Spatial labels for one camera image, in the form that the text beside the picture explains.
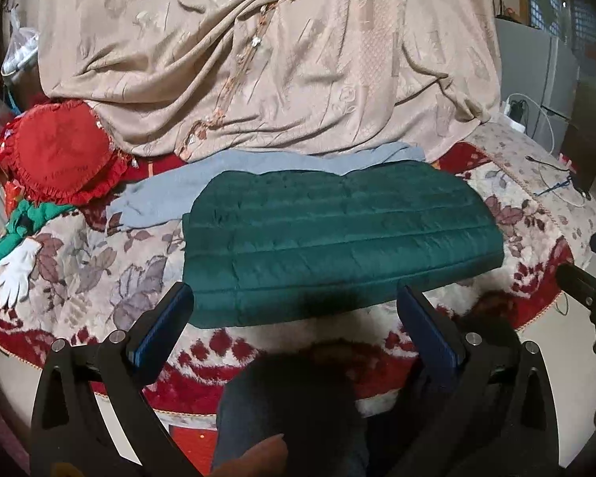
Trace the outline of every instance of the blue gripper pad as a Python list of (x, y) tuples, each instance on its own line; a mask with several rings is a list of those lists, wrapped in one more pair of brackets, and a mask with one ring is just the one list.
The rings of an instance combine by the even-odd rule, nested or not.
[(421, 292), (403, 285), (397, 290), (397, 314), (431, 379), (442, 387), (454, 387), (466, 358), (455, 324), (437, 312)]
[(126, 356), (140, 387), (153, 384), (194, 310), (192, 289), (178, 281), (128, 332)]

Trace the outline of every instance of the gray refrigerator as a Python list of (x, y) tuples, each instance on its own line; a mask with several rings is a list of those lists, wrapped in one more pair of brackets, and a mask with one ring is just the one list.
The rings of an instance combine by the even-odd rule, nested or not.
[[(510, 97), (526, 100), (526, 134), (556, 157), (572, 116), (579, 63), (572, 50), (548, 32), (503, 19), (495, 21), (501, 50), (501, 98), (506, 100), (512, 93), (523, 93), (536, 102), (519, 95)], [(539, 108), (550, 119), (553, 142)]]

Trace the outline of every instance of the white floor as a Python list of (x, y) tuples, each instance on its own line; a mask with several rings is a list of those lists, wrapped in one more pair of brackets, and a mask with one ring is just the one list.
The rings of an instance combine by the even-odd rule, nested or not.
[[(596, 276), (596, 256), (587, 271)], [(565, 310), (564, 296), (559, 307)], [(589, 312), (577, 301), (569, 298), (569, 313), (564, 317), (552, 306), (537, 321), (520, 332), (522, 340), (531, 339), (539, 344), (550, 383), (559, 424), (560, 463), (567, 465), (594, 431), (593, 417), (596, 410), (596, 355), (592, 345), (596, 340), (594, 325)], [(11, 405), (11, 423), (19, 424), (16, 430), (28, 438), (33, 411), (33, 400), (39, 380), (39, 370), (17, 359), (0, 353), (0, 389)], [(110, 403), (99, 399), (100, 409), (119, 453), (137, 460), (123, 434)]]

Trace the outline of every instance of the floral blanket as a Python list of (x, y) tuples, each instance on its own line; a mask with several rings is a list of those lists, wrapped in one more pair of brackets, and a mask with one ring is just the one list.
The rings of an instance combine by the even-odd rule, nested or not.
[[(505, 261), (426, 296), (452, 314), (492, 307), (520, 328), (557, 296), (557, 265), (588, 261), (596, 204), (573, 208), (553, 194), (534, 198), (545, 185), (526, 155), (547, 154), (527, 136), (485, 124), (468, 141), (457, 143), (436, 166), (464, 178), (484, 199), (504, 234)], [(76, 211), (51, 221), (36, 239), (43, 249), (29, 299), (13, 310), (0, 308), (0, 349), (34, 366), (44, 364), (56, 337), (76, 345), (129, 328), (182, 277), (180, 221), (105, 237)], [(226, 382), (261, 353), (297, 351), (344, 365), (367, 415), (393, 404), (416, 357), (394, 302), (276, 325), (218, 330), (188, 325), (145, 395), (172, 424), (212, 427)]]

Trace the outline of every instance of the person's leg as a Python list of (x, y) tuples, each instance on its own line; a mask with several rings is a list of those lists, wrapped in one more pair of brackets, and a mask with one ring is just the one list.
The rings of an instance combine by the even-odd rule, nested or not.
[(213, 468), (284, 434), (286, 475), (365, 477), (366, 424), (351, 382), (297, 356), (264, 357), (227, 384), (217, 414)]

